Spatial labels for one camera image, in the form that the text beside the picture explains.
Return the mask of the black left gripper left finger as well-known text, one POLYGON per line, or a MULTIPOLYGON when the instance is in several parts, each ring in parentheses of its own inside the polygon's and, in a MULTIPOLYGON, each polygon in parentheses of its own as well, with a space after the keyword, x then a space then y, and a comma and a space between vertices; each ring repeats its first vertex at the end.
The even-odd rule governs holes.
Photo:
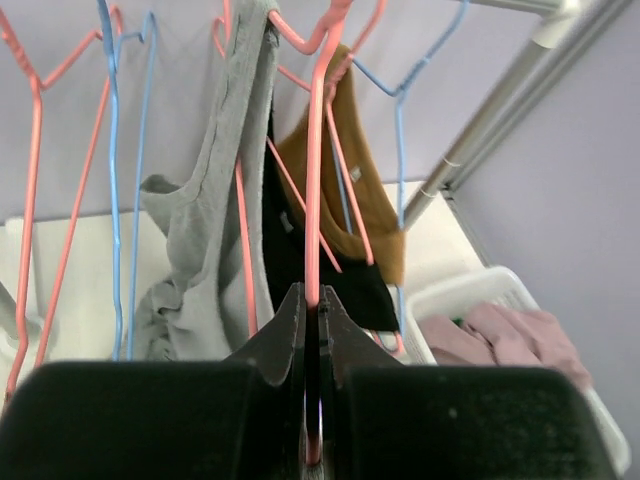
POLYGON ((298 479, 304 295, 222 361, 60 361, 1 419, 5 479, 298 479))

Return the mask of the pink tank top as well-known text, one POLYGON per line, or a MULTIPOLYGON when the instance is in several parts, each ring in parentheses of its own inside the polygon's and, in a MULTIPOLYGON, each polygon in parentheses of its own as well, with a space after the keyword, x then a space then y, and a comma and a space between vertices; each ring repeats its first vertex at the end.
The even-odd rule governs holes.
POLYGON ((552 314, 481 303, 462 318, 462 327, 443 314, 417 322, 438 364, 545 367, 582 390, 593 387, 578 350, 552 314))

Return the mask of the black tank top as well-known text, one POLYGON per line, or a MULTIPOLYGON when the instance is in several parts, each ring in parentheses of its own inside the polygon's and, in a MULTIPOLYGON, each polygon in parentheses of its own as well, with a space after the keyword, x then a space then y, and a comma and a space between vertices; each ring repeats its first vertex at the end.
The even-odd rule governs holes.
MULTIPOLYGON (((305 233, 286 198, 276 166, 284 174, 300 206, 303 199, 276 149, 266 148, 262 186, 262 252, 273 307, 280 307, 290 286, 305 278, 305 233)), ((398 330, 390 286, 376 263, 355 260, 333 250, 319 250, 319 278, 332 287, 352 321, 373 331, 398 330)))

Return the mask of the pink hanger with clothes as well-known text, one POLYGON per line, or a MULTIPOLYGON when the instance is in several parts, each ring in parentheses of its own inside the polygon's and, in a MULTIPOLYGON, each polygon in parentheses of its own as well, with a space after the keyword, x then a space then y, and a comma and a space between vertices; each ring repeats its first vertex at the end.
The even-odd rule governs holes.
POLYGON ((307 175, 306 175, 306 219, 305 219, 305 464, 315 467, 322 459, 320 429, 320 333, 319 333, 319 246, 320 246, 320 183, 322 127, 324 115, 325 76, 329 62, 339 45, 344 23, 352 3, 332 1, 327 11, 319 18, 309 39, 305 40, 272 10, 269 19, 282 37, 299 53, 318 55, 309 83, 296 78, 289 71, 283 74, 310 94, 307 129, 307 175))

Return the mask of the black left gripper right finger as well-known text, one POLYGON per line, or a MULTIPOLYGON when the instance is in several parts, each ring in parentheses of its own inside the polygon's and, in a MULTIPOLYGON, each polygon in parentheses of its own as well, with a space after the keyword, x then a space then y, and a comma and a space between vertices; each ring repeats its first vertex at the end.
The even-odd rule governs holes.
POLYGON ((336 479, 613 479, 584 395, 531 367, 404 365, 320 300, 326 453, 336 479))

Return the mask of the grey tank top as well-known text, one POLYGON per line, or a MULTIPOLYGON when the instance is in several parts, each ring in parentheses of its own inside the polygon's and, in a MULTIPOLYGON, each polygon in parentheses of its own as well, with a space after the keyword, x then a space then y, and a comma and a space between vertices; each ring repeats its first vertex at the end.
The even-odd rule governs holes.
POLYGON ((235 184, 242 167, 257 319, 274 315, 262 252, 262 186, 279 38, 274 1, 239 1, 217 66, 210 116, 191 177, 162 175, 140 186, 141 203, 166 238, 169 276, 140 300, 136 360, 219 360, 249 338, 235 184))

